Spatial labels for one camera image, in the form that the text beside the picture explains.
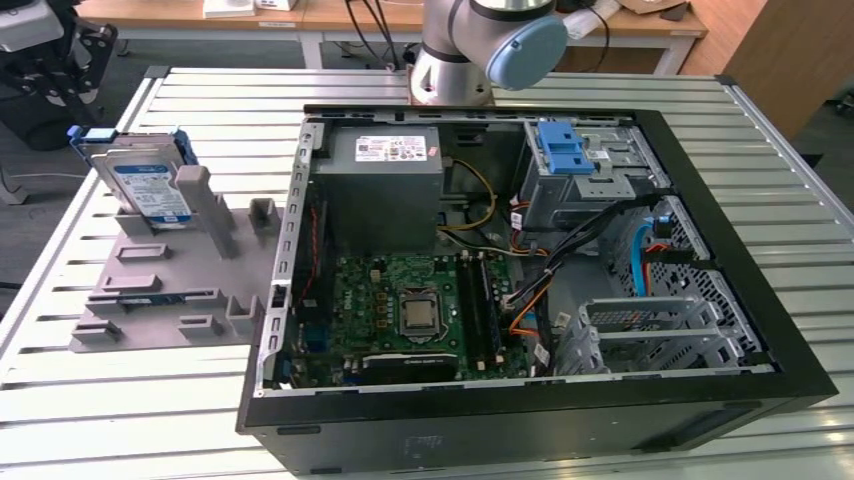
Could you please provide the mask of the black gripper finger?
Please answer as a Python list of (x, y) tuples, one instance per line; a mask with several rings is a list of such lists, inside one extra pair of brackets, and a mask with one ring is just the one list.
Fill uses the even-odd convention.
[(32, 104), (51, 105), (52, 100), (59, 99), (60, 88), (45, 85), (41, 88), (9, 88), (1, 84), (1, 118), (12, 119), (32, 108)]
[(75, 120), (97, 120), (93, 102), (117, 41), (111, 24), (68, 23), (61, 45), (61, 99)]

